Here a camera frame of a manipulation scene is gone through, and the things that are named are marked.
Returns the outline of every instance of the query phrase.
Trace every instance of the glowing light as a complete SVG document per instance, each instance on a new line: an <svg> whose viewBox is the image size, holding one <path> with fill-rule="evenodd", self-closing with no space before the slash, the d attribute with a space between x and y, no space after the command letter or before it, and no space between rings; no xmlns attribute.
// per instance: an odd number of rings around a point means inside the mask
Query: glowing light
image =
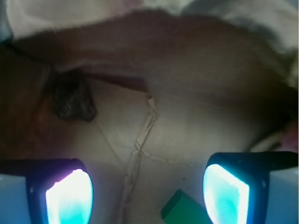
<svg viewBox="0 0 299 224"><path fill-rule="evenodd" d="M245 224L248 214L249 185L218 164L206 168L204 200L213 223Z"/></svg>
<svg viewBox="0 0 299 224"><path fill-rule="evenodd" d="M93 206L93 186L81 169L46 191L49 224L87 224Z"/></svg>

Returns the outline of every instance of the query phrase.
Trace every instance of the green plastic piece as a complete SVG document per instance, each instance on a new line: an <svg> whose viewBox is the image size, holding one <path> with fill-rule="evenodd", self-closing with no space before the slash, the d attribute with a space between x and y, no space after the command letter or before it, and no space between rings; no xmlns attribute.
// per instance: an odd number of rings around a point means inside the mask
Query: green plastic piece
<svg viewBox="0 0 299 224"><path fill-rule="evenodd" d="M161 210L167 224L212 224L206 209L181 190Z"/></svg>

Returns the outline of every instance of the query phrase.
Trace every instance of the blue glowing panel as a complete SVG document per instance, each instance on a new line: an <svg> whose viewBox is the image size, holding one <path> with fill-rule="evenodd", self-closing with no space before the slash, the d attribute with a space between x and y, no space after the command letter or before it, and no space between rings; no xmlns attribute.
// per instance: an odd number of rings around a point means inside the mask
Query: blue glowing panel
<svg viewBox="0 0 299 224"><path fill-rule="evenodd" d="M249 185L218 164L206 168L204 200L213 223L245 224L249 204Z"/></svg>
<svg viewBox="0 0 299 224"><path fill-rule="evenodd" d="M49 224L87 224L93 206L93 186L81 169L46 191Z"/></svg>

